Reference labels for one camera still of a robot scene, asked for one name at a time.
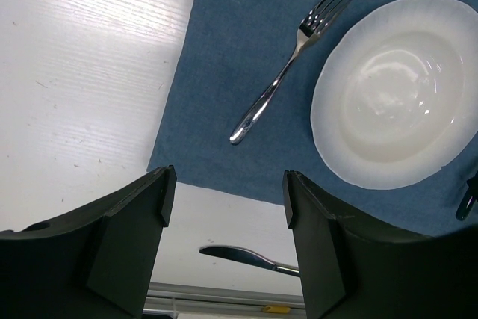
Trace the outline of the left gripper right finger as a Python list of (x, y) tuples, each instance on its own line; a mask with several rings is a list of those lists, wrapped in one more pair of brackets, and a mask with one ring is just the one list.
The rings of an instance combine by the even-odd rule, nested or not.
[(477, 227), (431, 237), (283, 176), (308, 318), (475, 318)]

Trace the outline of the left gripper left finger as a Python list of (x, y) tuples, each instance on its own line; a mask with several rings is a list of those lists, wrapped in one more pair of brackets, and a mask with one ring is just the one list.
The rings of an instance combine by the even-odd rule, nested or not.
[(159, 167), (75, 210), (1, 233), (3, 318), (140, 318), (176, 188)]

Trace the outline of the silver table knife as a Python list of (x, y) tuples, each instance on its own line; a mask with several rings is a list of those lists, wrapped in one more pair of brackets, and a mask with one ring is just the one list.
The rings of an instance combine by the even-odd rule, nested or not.
[(211, 245), (199, 248), (199, 253), (222, 258), (289, 276), (300, 277), (299, 268), (272, 261), (263, 255), (243, 247)]

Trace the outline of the gold spoon green handle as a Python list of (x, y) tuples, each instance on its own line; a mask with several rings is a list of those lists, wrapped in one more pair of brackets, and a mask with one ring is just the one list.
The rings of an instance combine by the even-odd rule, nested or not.
[(469, 180), (466, 181), (468, 189), (466, 190), (465, 195), (463, 196), (462, 201), (460, 202), (459, 207), (456, 210), (457, 220), (465, 220), (470, 214), (474, 203), (477, 201), (477, 182), (477, 174), (475, 174), (474, 177), (471, 177), (469, 178)]

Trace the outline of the white bowl plate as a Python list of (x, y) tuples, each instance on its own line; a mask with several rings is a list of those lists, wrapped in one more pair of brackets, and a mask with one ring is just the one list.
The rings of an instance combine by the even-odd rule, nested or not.
[(314, 145), (341, 180), (390, 190), (454, 160), (477, 132), (477, 12), (396, 0), (328, 56), (311, 103)]

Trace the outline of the silver fork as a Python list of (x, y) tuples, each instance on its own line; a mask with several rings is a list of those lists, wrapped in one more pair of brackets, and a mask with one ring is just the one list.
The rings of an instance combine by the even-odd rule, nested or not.
[(297, 29), (295, 48), (280, 73), (258, 97), (254, 104), (244, 114), (229, 136), (231, 145), (238, 145), (258, 122), (276, 91), (283, 82), (287, 72), (297, 58), (313, 46), (327, 31), (330, 25), (347, 8), (352, 0), (320, 0), (305, 16)]

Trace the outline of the blue cloth napkin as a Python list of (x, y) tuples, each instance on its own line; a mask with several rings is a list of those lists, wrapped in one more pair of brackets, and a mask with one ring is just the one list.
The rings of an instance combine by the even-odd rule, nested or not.
[(455, 217), (477, 171), (475, 140), (435, 175), (392, 191), (347, 184), (315, 148), (310, 107), (327, 55), (350, 27), (390, 1), (353, 0), (233, 146), (234, 127), (286, 64), (300, 21), (319, 0), (194, 0), (149, 168), (173, 165), (180, 182), (274, 204), (283, 202), (284, 171), (297, 170), (331, 195), (413, 232), (443, 235), (476, 224), (476, 213)]

